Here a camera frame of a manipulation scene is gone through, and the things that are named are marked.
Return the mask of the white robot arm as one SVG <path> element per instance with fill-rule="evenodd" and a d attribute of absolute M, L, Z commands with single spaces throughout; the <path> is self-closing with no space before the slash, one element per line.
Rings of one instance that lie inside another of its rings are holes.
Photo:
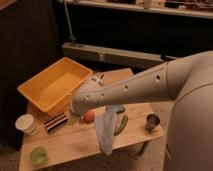
<path fill-rule="evenodd" d="M 213 50 L 165 62 L 125 80 L 84 83 L 71 111 L 106 105 L 171 101 L 164 171 L 213 171 Z"/>

